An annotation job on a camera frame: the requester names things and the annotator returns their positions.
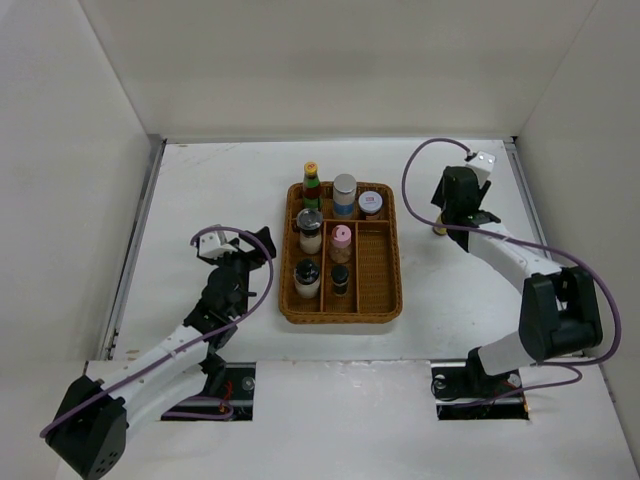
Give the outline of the yellow label brown bottle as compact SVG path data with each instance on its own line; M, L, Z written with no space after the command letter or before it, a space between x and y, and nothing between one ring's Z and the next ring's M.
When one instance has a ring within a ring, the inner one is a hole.
M444 218L444 212L441 211L436 219L436 226L432 227L433 232L440 236L444 237L448 234L448 229L446 228L446 219Z

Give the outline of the small black knob shaker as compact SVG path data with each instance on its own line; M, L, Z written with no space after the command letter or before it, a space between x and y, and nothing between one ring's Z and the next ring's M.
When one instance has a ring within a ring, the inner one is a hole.
M320 287L320 268L310 258L298 262L294 269L294 285L297 294L304 299L314 298Z

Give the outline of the green label sauce bottle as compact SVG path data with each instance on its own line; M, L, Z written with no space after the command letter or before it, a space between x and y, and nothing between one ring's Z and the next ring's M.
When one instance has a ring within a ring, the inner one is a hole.
M315 162L307 162L304 165L302 199L306 208L315 210L322 208L322 186L318 178L318 166Z

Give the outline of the pink lid spice shaker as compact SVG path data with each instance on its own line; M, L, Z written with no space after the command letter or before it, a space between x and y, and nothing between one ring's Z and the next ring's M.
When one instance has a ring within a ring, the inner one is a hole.
M352 255L352 231L344 224L336 225L331 231L329 256L337 264L347 263Z

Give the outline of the white lid spice jar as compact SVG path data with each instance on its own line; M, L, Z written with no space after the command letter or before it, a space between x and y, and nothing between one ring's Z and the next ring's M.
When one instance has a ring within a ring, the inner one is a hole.
M368 190L359 196L358 206L363 220L379 220L384 200L378 192Z

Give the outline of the dark pepper spice bottle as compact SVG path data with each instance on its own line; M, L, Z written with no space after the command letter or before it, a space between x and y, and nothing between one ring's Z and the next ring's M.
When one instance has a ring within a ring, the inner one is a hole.
M343 264L335 265L331 270L332 292L336 296L344 296L349 285L349 269Z

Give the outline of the tall white pearl jar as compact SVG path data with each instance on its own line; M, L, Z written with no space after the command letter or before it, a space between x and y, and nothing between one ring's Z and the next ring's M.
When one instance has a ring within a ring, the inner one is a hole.
M336 219L352 219L357 182L350 174L340 174L333 181L333 214Z

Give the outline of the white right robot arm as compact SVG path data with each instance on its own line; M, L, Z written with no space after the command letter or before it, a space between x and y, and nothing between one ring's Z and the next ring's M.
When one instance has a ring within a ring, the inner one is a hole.
M465 366L449 378L449 388L470 398L498 392L499 384L520 367L595 347L603 339L592 275L508 242L509 231L499 217L480 208L489 186L468 166L447 167L432 197L449 238L521 294L517 330L472 349Z

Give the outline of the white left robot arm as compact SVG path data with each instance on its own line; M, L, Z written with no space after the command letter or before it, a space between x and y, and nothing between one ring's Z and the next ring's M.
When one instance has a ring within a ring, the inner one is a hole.
M173 408L180 402L219 395L225 376L217 353L266 299L250 291L249 279L261 267L274 267L277 250L268 227L250 232L214 225L197 232L190 244L213 268L193 310L128 365L100 379L74 380L40 433L83 479L103 478L140 427L177 417Z

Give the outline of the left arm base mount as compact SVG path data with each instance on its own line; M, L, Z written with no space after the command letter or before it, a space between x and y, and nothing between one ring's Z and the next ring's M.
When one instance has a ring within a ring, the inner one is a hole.
M161 416L162 421L252 421L256 391L255 362L226 362L216 356L206 367L203 390Z

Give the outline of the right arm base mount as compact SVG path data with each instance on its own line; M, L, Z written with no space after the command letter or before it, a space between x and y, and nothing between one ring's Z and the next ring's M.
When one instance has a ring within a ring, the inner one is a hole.
M525 395L506 394L522 387L518 370L473 385L463 361L431 364L431 393L441 421L528 420Z

